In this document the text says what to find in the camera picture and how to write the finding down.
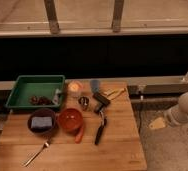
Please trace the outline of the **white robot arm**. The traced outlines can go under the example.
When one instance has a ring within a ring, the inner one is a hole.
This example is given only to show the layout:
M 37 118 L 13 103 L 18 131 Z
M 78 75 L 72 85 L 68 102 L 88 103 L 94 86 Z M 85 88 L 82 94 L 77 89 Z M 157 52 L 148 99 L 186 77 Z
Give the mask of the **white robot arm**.
M 149 124 L 151 130 L 169 126 L 180 126 L 188 123 L 188 92 L 178 98 L 178 103 L 167 109 L 162 117 L 158 117 Z

